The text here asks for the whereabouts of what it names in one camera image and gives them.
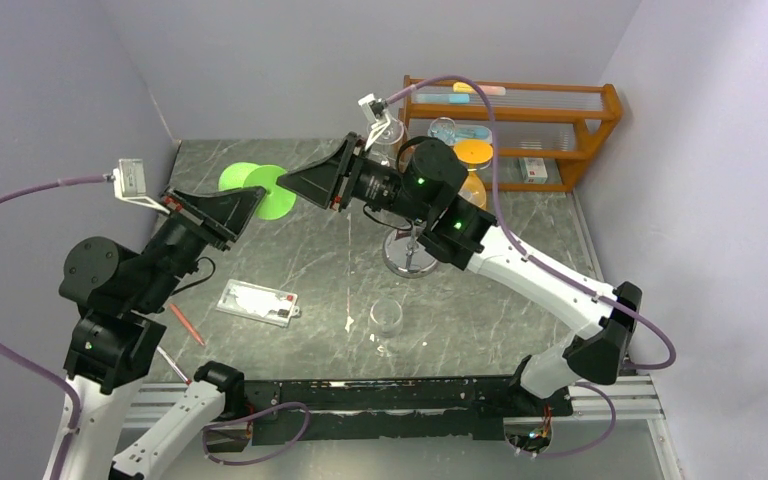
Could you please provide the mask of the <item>green plastic wine glass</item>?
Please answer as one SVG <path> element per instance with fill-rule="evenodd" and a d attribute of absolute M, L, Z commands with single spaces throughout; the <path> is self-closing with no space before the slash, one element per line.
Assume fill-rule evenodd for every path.
<path fill-rule="evenodd" d="M 287 215 L 295 205 L 297 195 L 277 184 L 286 170 L 277 165 L 237 162 L 225 168 L 219 176 L 218 190 L 262 187 L 265 196 L 255 214 L 261 220 L 272 221 Z"/>

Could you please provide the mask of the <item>orange plastic wine glass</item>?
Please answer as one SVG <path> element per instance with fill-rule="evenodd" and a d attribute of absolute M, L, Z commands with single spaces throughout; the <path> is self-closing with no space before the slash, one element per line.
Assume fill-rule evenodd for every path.
<path fill-rule="evenodd" d="M 494 154 L 492 145 L 483 140 L 466 139 L 456 143 L 453 150 L 467 170 L 459 195 L 473 205 L 486 209 L 487 190 L 478 171 L 490 165 Z"/>

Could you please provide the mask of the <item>clear wine glass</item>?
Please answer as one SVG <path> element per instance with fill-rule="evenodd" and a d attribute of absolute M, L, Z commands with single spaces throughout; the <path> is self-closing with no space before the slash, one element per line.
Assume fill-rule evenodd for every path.
<path fill-rule="evenodd" d="M 370 130 L 370 137 L 374 138 L 371 147 L 371 157 L 381 165 L 392 167 L 394 146 L 404 136 L 404 125 L 400 120 L 392 120 L 387 127 L 375 126 Z"/>
<path fill-rule="evenodd" d="M 376 352 L 383 357 L 394 355 L 394 340 L 403 327 L 401 304 L 392 298 L 376 300 L 370 308 L 368 324 L 370 340 L 375 344 Z"/>

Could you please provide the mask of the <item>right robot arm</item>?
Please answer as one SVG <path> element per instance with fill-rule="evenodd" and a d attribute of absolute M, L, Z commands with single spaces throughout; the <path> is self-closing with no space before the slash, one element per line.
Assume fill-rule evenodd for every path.
<path fill-rule="evenodd" d="M 577 381 L 612 385 L 634 333 L 641 290 L 589 278 L 528 245 L 502 219 L 463 198 L 468 171 L 439 139 L 410 140 L 403 170 L 386 167 L 348 134 L 329 157 L 282 174 L 278 186 L 340 211 L 358 200 L 422 228 L 415 241 L 440 263 L 494 280 L 560 319 L 569 335 L 521 363 L 509 389 L 513 408 L 536 413 L 557 390 Z"/>

